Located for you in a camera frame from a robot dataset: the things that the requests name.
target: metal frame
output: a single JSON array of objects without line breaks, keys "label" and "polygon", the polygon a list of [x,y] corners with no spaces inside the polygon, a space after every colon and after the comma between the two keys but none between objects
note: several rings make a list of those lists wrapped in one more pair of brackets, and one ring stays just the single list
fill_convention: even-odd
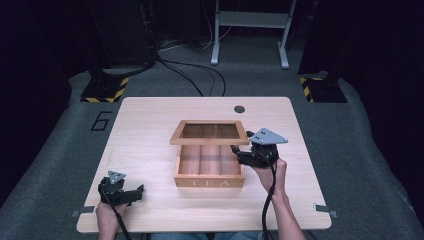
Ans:
[{"label": "metal frame", "polygon": [[281,67],[289,68],[285,45],[289,33],[291,21],[293,18],[296,0],[292,0],[290,11],[288,13],[259,13],[259,12],[232,12],[220,11],[219,0],[216,0],[215,6],[215,42],[212,51],[211,64],[218,64],[220,26],[238,26],[238,27],[262,27],[262,28],[281,28],[285,29],[281,41],[278,42],[278,51],[280,53]]}]

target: wrist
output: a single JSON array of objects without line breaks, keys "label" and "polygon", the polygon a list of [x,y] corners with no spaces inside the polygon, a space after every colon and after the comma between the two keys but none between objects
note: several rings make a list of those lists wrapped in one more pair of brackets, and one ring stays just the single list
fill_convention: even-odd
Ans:
[{"label": "wrist", "polygon": [[274,195],[272,195],[272,204],[273,205],[290,205],[289,203],[289,197],[285,192],[278,191],[277,189],[274,192]]}]

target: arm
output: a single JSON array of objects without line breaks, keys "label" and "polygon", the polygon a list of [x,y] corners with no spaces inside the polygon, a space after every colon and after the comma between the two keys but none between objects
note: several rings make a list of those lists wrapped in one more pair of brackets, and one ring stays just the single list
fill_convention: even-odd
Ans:
[{"label": "arm", "polygon": [[[285,190],[287,163],[278,159],[276,162],[277,174],[272,205],[277,217],[278,235],[280,240],[305,239],[299,223],[294,217],[290,207],[289,198]],[[270,168],[253,168],[258,174],[263,187],[268,191],[272,185],[273,177]]]},{"label": "arm", "polygon": [[[116,206],[116,211],[123,217],[127,204]],[[96,209],[97,226],[99,227],[99,240],[115,239],[119,228],[118,220],[112,208],[106,203],[99,203]]]}]

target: forearm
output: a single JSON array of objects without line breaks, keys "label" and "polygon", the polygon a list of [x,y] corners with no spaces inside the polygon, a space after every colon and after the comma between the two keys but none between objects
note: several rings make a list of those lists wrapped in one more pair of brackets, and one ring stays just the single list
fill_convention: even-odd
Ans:
[{"label": "forearm", "polygon": [[272,204],[277,217],[279,239],[305,239],[299,223],[297,222],[290,207],[287,195],[276,191],[272,197]]}]

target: pant leg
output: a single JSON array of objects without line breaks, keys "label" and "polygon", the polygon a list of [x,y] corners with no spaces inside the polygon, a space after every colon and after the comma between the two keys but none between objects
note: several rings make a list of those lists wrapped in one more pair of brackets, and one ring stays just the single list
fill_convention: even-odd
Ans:
[{"label": "pant leg", "polygon": [[204,233],[152,233],[150,240],[208,240]]},{"label": "pant leg", "polygon": [[216,233],[214,240],[262,240],[261,231]]}]

